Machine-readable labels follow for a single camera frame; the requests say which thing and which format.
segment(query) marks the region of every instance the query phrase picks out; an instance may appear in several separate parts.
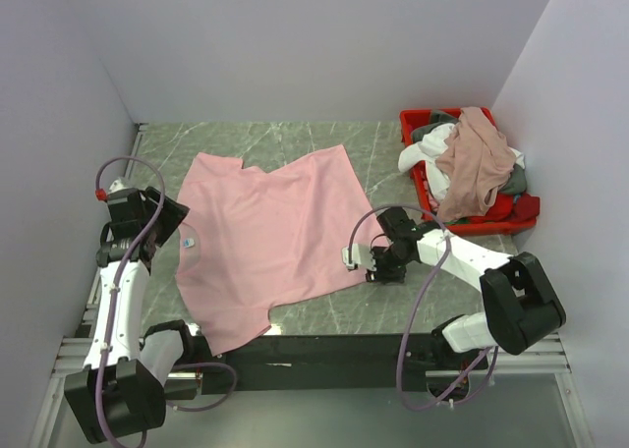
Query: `gray wall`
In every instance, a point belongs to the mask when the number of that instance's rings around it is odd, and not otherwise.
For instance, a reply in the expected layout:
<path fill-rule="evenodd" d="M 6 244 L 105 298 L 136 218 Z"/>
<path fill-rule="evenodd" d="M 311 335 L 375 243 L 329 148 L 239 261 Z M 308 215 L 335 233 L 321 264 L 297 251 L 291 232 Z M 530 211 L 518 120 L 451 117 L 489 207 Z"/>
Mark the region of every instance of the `gray wall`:
<path fill-rule="evenodd" d="M 69 0 L 136 121 L 491 105 L 548 0 Z"/>
<path fill-rule="evenodd" d="M 0 444 L 27 446 L 95 271 L 93 176 L 133 124 L 65 0 L 0 0 Z"/>
<path fill-rule="evenodd" d="M 597 446 L 627 446 L 629 0 L 550 0 L 493 113 L 527 154 L 538 226 L 520 241 L 563 300 Z"/>

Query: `red cloth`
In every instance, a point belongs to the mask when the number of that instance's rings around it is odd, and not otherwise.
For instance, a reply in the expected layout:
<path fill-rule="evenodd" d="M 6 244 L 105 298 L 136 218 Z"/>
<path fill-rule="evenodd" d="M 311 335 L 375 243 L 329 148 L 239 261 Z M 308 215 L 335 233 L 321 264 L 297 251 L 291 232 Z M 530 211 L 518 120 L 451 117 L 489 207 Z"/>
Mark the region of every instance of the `red cloth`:
<path fill-rule="evenodd" d="M 513 206 L 513 212 L 507 217 L 509 222 L 524 222 L 540 215 L 540 198 L 524 193 Z"/>
<path fill-rule="evenodd" d="M 487 214 L 468 217 L 471 224 L 484 224 L 485 222 L 499 222 L 509 217 L 513 210 L 513 196 L 498 193 L 495 203 L 489 208 Z"/>

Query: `white cloth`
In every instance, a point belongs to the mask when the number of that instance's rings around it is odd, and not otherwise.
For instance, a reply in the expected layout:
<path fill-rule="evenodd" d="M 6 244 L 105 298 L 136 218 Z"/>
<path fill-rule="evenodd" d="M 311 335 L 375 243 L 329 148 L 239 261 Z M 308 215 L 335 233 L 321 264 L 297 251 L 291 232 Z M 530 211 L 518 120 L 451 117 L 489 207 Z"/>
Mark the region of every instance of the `white cloth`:
<path fill-rule="evenodd" d="M 407 146 L 400 153 L 397 167 L 401 173 L 409 171 L 420 161 L 426 164 L 426 178 L 429 182 L 432 196 L 442 201 L 450 187 L 450 178 L 439 170 L 434 164 L 441 154 L 447 149 L 445 140 L 450 137 L 454 124 L 441 124 L 426 134 L 422 141 Z"/>

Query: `pink cloth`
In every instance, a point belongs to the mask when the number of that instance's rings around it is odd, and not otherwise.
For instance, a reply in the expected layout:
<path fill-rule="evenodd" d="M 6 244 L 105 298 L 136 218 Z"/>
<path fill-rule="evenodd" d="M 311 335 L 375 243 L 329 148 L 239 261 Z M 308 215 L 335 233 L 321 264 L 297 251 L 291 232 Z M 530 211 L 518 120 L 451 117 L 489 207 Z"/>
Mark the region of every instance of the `pink cloth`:
<path fill-rule="evenodd" d="M 461 109 L 459 123 L 445 141 L 447 150 L 435 163 L 450 177 L 437 217 L 450 222 L 485 215 L 513 171 L 515 153 L 507 139 L 478 107 Z"/>
<path fill-rule="evenodd" d="M 371 209 L 342 145 L 268 174 L 242 166 L 200 153 L 177 198 L 190 208 L 177 285 L 214 355 L 264 333 L 271 308 L 365 282 L 341 259 Z M 372 216 L 357 242 L 381 233 Z"/>

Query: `beige cloth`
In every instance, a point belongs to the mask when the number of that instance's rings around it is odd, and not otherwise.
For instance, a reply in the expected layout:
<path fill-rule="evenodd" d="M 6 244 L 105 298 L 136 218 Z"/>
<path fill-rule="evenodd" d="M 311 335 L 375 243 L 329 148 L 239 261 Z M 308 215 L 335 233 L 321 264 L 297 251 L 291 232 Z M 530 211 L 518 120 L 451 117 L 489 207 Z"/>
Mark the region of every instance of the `beige cloth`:
<path fill-rule="evenodd" d="M 506 137 L 480 108 L 464 107 L 445 144 L 448 148 L 436 159 L 436 166 L 451 184 L 437 217 L 449 222 L 485 215 L 513 171 L 515 154 Z"/>

